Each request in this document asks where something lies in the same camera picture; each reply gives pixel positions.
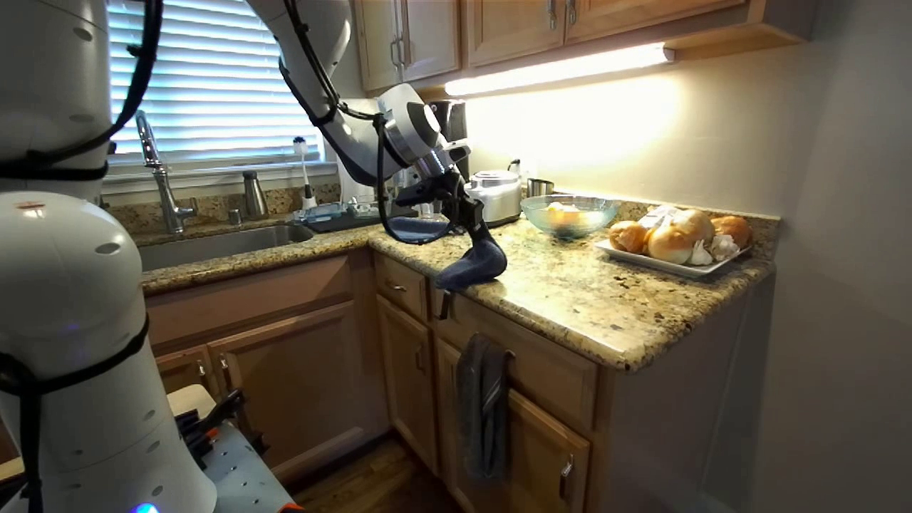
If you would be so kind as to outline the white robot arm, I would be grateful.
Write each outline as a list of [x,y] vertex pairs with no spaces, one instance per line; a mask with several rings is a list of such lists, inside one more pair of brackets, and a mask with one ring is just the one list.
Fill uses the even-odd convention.
[[[147,343],[141,262],[97,205],[111,138],[140,112],[162,4],[145,0],[127,97],[108,95],[104,0],[0,0],[0,366],[3,419],[21,486],[3,513],[214,513],[215,486],[185,448]],[[329,87],[349,41],[348,0],[248,0],[278,42],[278,71],[348,173],[380,189],[413,169],[385,218],[399,242],[456,228],[473,249],[439,275],[450,292],[497,276],[503,250],[463,192],[432,112],[399,82],[356,112]]]

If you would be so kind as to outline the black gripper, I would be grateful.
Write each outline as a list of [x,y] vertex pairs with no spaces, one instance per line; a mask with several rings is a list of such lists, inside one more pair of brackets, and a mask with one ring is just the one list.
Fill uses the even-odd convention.
[[446,230],[462,228],[473,242],[489,236],[483,226],[483,205],[473,201],[456,172],[430,176],[418,185],[422,203],[439,203],[446,223],[425,223],[422,242],[440,240]]

